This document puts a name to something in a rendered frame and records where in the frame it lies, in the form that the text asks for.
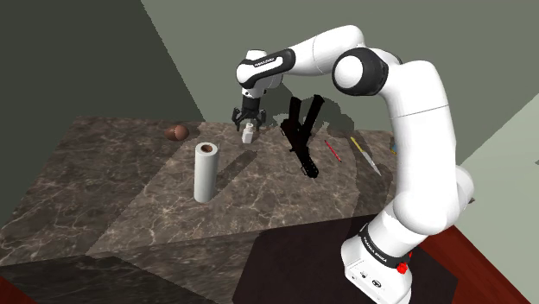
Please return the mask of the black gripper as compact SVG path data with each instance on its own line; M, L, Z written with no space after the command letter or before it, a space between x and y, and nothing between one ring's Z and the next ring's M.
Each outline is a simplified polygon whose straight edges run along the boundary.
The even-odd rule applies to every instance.
M243 96L241 110L237 107L233 109L231 120L236 125L236 130L240 129L241 122L246 118L256 119L257 129L266 122L266 111L264 109L260 110L260 98Z

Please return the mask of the white paper towel roll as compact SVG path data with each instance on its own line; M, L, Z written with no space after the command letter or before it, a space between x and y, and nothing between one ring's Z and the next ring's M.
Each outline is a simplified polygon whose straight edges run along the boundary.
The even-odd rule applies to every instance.
M219 148L211 142L200 142L195 147L193 198L209 202L215 195L219 166Z

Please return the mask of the brown egg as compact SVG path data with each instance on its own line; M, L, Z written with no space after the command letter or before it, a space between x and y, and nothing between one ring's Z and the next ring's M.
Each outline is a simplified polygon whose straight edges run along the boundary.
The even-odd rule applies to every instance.
M189 129L181 124L177 124L167 128L164 131L164 136L170 141L183 141L189 137Z

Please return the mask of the red pen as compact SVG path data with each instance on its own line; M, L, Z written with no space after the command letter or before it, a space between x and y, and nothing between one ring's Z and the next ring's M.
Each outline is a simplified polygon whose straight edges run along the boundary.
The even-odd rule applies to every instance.
M337 154L337 152L334 150L333 146L329 143L328 140L324 140L324 143L326 144L326 146L330 149L330 151L332 152L332 154L334 155L334 157L337 159L338 162L342 162L341 158L339 157L339 155Z

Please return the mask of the dark robot stand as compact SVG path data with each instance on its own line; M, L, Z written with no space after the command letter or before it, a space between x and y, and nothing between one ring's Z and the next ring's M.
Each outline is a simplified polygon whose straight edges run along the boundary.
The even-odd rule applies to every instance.
M342 243L373 215L263 231L256 238L233 304L375 304L345 277Z

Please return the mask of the yellow handled knife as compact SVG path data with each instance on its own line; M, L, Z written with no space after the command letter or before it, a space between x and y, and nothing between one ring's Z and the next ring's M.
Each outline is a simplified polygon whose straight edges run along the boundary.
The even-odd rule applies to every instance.
M362 156L366 159L366 161L369 163L369 165L371 166L371 168L379 175L379 176L382 176L381 172L379 171L379 169L377 168L377 165L376 163L371 159L370 155L364 150L362 149L362 147L358 144L358 142L356 141L356 139L354 137L350 137L351 141L353 142L353 144L356 146L356 148L359 150L359 152L362 154Z

